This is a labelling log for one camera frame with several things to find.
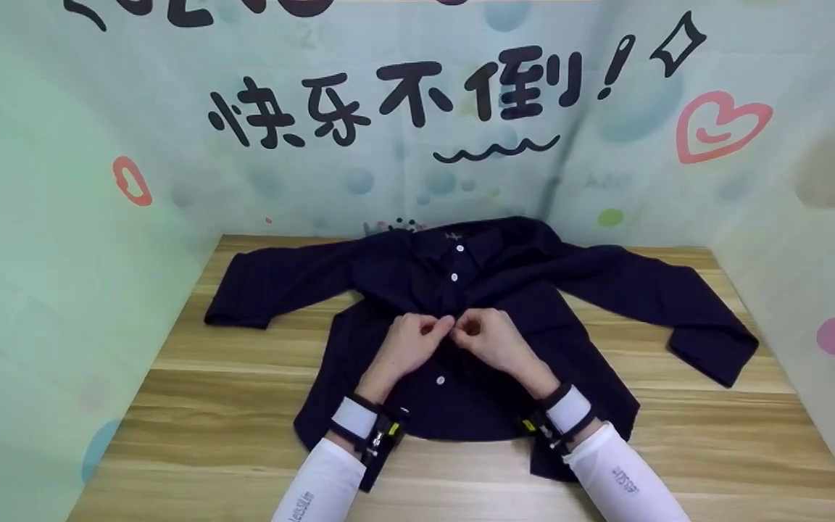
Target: green dot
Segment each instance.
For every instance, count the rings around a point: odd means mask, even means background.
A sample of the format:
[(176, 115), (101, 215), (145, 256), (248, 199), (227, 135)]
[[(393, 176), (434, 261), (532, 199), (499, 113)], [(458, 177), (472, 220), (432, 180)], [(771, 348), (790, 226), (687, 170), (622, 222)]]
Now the green dot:
[(616, 227), (623, 221), (623, 211), (616, 208), (607, 208), (597, 215), (597, 224), (602, 227)]

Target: white wristband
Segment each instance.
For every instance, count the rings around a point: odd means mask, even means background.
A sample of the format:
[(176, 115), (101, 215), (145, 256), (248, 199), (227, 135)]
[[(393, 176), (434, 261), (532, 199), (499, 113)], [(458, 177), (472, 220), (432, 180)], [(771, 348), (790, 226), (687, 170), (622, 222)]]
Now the white wristband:
[(372, 432), (375, 419), (378, 419), (378, 415), (368, 407), (362, 406), (350, 397), (344, 397), (344, 402), (331, 420), (355, 436), (365, 439)]
[(582, 422), (589, 412), (591, 412), (591, 403), (582, 392), (572, 386), (555, 406), (547, 410), (547, 417), (560, 431), (560, 435), (564, 435), (576, 427), (576, 424)]

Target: hand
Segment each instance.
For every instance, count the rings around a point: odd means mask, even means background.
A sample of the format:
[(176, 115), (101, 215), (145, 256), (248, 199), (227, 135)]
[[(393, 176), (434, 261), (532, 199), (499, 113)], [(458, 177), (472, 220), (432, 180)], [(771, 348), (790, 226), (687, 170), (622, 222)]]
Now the hand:
[(533, 353), (505, 311), (470, 308), (450, 336), (483, 363), (513, 376), (534, 399), (544, 399), (560, 387), (559, 379)]
[(395, 318), (375, 359), (362, 374), (357, 393), (375, 404), (384, 402), (401, 377), (431, 358), (454, 323), (453, 316), (438, 319), (404, 314)]

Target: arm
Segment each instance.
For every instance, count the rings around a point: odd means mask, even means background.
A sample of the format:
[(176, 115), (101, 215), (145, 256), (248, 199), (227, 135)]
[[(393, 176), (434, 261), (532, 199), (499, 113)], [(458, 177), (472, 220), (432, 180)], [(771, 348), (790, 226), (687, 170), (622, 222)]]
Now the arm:
[[(534, 399), (546, 399), (560, 388), (552, 370), (533, 353), (503, 311), (467, 310), (451, 335), (458, 347), (517, 379)], [(547, 416), (565, 434), (584, 422), (590, 407), (573, 387), (547, 410)], [(577, 429), (567, 445), (570, 454), (563, 460), (576, 472), (607, 522), (689, 519), (659, 476), (620, 438), (612, 424), (594, 419)]]
[[(384, 403), (401, 377), (430, 359), (453, 323), (449, 316), (441, 320), (415, 314), (397, 318), (375, 360), (362, 374), (358, 396), (377, 406)], [(371, 429), (375, 416), (364, 423)], [(273, 521), (344, 521), (365, 475), (360, 457), (354, 444), (328, 432), (302, 463), (275, 509)]]
[[(560, 386), (553, 372), (536, 357), (514, 377), (534, 399), (548, 397)], [(574, 387), (569, 393), (581, 395)], [(669, 488), (620, 438), (613, 424), (593, 420), (573, 436), (567, 448), (570, 453), (563, 457), (564, 462), (607, 522), (689, 522)]]

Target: red oval drawing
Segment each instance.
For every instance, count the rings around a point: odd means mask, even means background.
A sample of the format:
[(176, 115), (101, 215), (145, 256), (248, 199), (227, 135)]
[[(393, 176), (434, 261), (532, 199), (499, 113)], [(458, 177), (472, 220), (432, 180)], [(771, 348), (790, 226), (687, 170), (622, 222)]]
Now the red oval drawing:
[[(125, 170), (130, 172), (130, 177), (133, 178), (133, 181), (137, 184), (137, 188), (140, 189), (141, 194), (139, 196), (133, 195), (128, 190)], [(115, 183), (119, 189), (122, 189), (122, 193), (127, 196), (127, 199), (130, 199), (130, 202), (137, 206), (149, 206), (152, 204), (153, 196), (150, 195), (150, 189), (146, 187), (146, 181), (144, 181), (144, 177), (140, 174), (140, 169), (137, 168), (133, 159), (127, 156), (118, 156), (115, 162), (112, 163), (112, 172), (115, 173)]]

